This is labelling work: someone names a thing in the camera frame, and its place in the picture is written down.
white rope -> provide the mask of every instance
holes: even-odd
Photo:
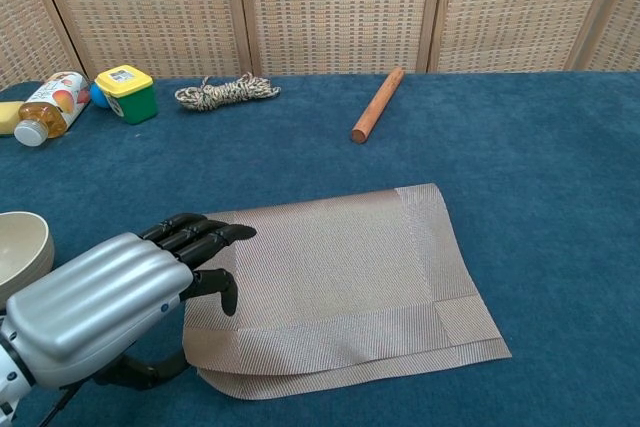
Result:
[[[251,73],[222,85],[207,85],[208,80],[209,77],[205,77],[200,87],[177,90],[176,100],[185,109],[204,112],[221,105],[275,97],[280,93],[280,87],[271,87],[269,80],[254,77]]]

juice bottle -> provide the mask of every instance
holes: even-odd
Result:
[[[63,135],[89,102],[89,82],[77,72],[58,72],[20,107],[13,135],[29,147]]]

blue carpet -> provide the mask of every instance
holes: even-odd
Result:
[[[435,182],[513,358],[264,402],[193,370],[144,393],[91,384],[52,425],[640,425],[640,73],[408,75],[356,145],[383,79],[277,77],[279,98],[204,114],[173,99],[199,79],[160,81],[137,126],[90,106],[42,148],[0,138],[0,211],[43,215],[59,265],[176,212]],[[181,321],[132,351],[172,352]],[[17,425],[57,396],[32,392]]]

bottle cap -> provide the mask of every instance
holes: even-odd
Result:
[[[37,120],[21,120],[16,125],[13,135],[21,144],[37,147],[49,136],[49,129]]]

yellow lid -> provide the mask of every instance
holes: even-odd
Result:
[[[109,69],[96,77],[100,90],[111,97],[125,97],[153,84],[153,79],[130,65]]]

